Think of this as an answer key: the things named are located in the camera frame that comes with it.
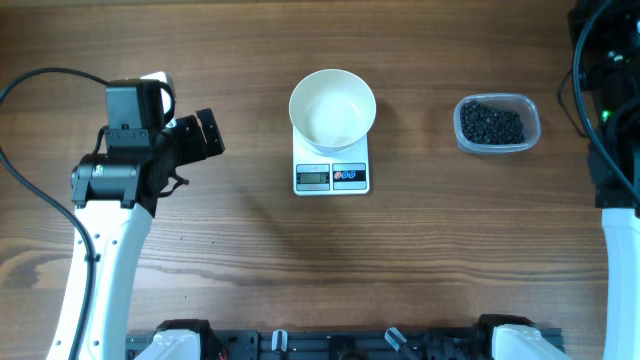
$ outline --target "black pellets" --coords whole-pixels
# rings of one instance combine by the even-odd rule
[[[460,109],[462,133],[484,145],[522,144],[522,121],[515,111],[499,110],[472,100]]]

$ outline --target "white scale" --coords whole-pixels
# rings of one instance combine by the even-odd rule
[[[366,135],[347,149],[321,154],[293,129],[293,191],[296,195],[361,195],[369,189]]]

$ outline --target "wood grain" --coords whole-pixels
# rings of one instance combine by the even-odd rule
[[[0,83],[42,66],[107,79],[157,70],[178,115],[211,107],[227,152],[184,169],[160,202],[129,328],[195,317],[216,328],[470,325],[485,312],[562,327],[600,358],[607,257],[578,138],[555,103],[571,60],[566,2],[265,2],[0,9]],[[298,198],[287,104],[305,75],[372,87],[372,192]],[[47,75],[12,92],[0,143],[71,208],[69,177],[106,123],[103,89]],[[456,148],[464,96],[538,106],[533,149]],[[58,321],[72,228],[0,170],[0,358],[42,358]]]

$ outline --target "clear plastic container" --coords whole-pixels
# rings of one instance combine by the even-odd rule
[[[460,109],[464,104],[472,100],[500,110],[515,111],[520,114],[524,142],[511,145],[484,145],[469,141],[462,133]],[[453,112],[453,129],[456,132],[458,148],[471,154],[506,154],[527,150],[538,142],[541,133],[538,108],[531,99],[520,94],[480,94],[467,96],[458,103]]]

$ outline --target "kitchen scale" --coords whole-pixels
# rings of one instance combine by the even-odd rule
[[[321,153],[293,129],[293,191],[296,195],[360,195],[369,189],[367,135],[344,150]]]

